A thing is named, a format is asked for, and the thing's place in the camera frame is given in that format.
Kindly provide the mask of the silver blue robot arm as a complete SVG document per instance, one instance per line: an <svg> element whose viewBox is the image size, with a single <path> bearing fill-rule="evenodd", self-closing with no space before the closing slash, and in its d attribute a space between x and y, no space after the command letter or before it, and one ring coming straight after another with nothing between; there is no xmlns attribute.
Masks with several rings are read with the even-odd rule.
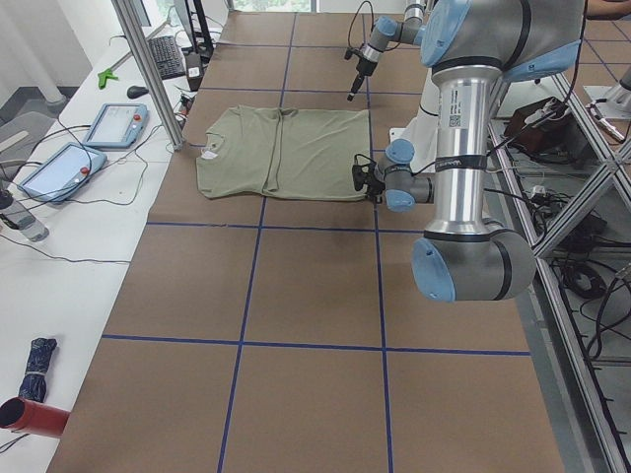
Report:
<svg viewBox="0 0 631 473"><path fill-rule="evenodd" d="M360 47L348 45L344 59L358 58L357 75L348 93L347 100L354 100L366 78L371 77L380 61L381 56L388 51L391 43L394 47L400 44L420 45L425 33L425 17L428 16L435 1L407 1L402 21L396 21L389 16L380 16L372 24L369 39Z"/></svg>
<svg viewBox="0 0 631 473"><path fill-rule="evenodd" d="M376 166L391 211L431 202L435 214L412 250L419 291L433 301L497 301L532 281L529 243L483 211L487 130L497 83L540 79L577 60L582 1L418 1L404 19L380 18L362 59L393 41L420 47L438 90L432 174L414 172L414 145L392 141Z"/></svg>

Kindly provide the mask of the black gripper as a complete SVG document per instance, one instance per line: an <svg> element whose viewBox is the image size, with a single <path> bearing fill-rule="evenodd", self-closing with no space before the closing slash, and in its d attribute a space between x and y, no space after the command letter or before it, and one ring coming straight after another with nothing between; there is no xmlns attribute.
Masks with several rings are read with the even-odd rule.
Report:
<svg viewBox="0 0 631 473"><path fill-rule="evenodd" d="M381 205L385 202L384 194L370 191L368 193L368 199L375 205Z"/></svg>
<svg viewBox="0 0 631 473"><path fill-rule="evenodd" d="M364 47L361 50L358 50L357 55L359 58L356 66L358 75L356 76L348 93L348 101L354 100L356 94L359 92L364 83L365 77L371 77L374 74L381 58L381 52L372 47Z"/></svg>

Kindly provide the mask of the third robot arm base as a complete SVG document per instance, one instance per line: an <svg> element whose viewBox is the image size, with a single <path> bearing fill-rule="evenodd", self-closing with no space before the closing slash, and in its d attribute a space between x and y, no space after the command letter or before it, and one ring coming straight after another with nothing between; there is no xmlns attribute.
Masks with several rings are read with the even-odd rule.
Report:
<svg viewBox="0 0 631 473"><path fill-rule="evenodd" d="M630 69L612 87L584 86L584 90L597 117L630 119Z"/></svg>

